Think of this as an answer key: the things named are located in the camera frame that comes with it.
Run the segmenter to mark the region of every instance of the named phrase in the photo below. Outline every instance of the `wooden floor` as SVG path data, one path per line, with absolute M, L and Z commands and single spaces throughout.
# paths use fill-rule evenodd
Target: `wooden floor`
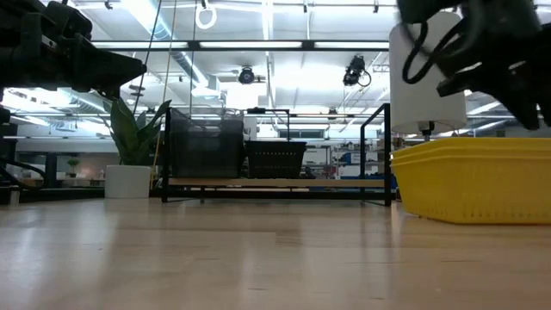
M 0 309 L 550 309 L 551 227 L 355 201 L 0 208 Z

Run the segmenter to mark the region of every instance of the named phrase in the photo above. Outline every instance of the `white planter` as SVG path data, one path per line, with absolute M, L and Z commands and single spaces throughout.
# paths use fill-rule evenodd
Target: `white planter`
M 149 176 L 152 169 L 144 166 L 107 166 L 105 198 L 149 198 Z

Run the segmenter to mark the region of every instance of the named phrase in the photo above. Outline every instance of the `potted plant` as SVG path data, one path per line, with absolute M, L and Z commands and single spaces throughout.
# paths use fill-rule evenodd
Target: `potted plant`
M 120 165 L 107 166 L 105 180 L 106 198 L 148 198 L 151 168 L 146 166 L 152 144 L 156 141 L 161 124 L 157 121 L 166 113 L 170 100 L 161 104 L 157 113 L 147 122 L 146 112 L 134 118 L 132 111 L 122 100 L 103 104 L 110 113 L 111 124 L 105 120 L 115 142 Z
M 67 160 L 67 164 L 71 167 L 71 173 L 69 173 L 69 177 L 77 177 L 75 168 L 78 166 L 78 164 L 80 164 L 80 161 L 76 158 L 71 158 Z

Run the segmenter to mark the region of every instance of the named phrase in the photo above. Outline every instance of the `black storage bin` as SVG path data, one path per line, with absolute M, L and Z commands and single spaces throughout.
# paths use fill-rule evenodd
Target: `black storage bin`
M 173 177 L 240 177 L 245 159 L 241 120 L 196 121 L 172 113 Z
M 250 178 L 298 178 L 306 142 L 246 141 Z

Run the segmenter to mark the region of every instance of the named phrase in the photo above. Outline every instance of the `yellow plastic basket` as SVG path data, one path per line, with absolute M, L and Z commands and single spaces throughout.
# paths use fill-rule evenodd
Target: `yellow plastic basket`
M 406 211 L 463 224 L 551 223 L 551 139 L 449 138 L 393 153 Z

